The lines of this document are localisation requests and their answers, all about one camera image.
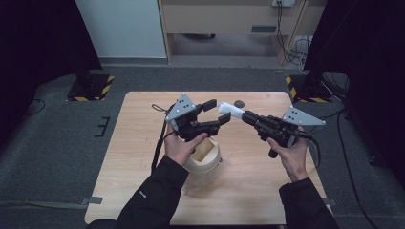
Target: hand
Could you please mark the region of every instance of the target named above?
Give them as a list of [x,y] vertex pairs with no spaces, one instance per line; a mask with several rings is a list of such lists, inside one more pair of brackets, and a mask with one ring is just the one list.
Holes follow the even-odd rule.
[[[299,131],[304,131],[302,127],[298,127]],[[268,138],[268,144],[271,149],[280,155],[281,162],[287,171],[287,175],[292,182],[308,177],[306,169],[306,154],[307,154],[307,141],[299,138],[298,141],[289,148],[281,147],[274,139]]]
[[173,131],[172,124],[167,123],[166,134],[172,134],[164,139],[165,154],[181,166],[184,166],[185,162],[190,158],[191,153],[193,153],[194,149],[200,145],[206,137],[208,137],[208,134],[202,133],[196,136],[193,140],[185,142],[176,136]]

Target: wooden cabinet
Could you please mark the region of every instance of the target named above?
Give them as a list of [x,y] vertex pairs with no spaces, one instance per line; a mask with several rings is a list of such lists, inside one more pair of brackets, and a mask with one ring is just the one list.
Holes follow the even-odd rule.
[[[175,34],[267,33],[278,51],[281,64],[285,52],[278,46],[280,30],[289,52],[296,35],[313,35],[326,0],[296,0],[292,8],[272,7],[268,0],[159,0],[160,18],[170,62]],[[301,21],[306,26],[300,28]]]

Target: white wall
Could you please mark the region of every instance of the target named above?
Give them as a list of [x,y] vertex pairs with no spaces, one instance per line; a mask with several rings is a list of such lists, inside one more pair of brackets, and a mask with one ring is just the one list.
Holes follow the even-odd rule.
[[76,0],[98,57],[166,58],[157,0]]

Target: power outlet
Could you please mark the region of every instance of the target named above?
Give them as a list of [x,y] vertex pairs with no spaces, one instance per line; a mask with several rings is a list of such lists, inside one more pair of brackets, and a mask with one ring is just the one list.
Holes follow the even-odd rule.
[[283,7],[293,7],[295,0],[273,0],[271,6],[273,7],[279,7],[280,3]]

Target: white object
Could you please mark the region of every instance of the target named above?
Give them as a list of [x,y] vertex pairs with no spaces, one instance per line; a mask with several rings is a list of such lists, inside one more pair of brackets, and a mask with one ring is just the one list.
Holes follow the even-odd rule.
[[218,106],[219,113],[226,114],[231,113],[231,116],[242,119],[242,115],[244,114],[244,110],[239,109],[229,103],[222,102],[220,106]]
[[221,152],[214,137],[206,138],[187,160],[184,168],[189,172],[184,190],[202,188],[211,184],[218,174]]

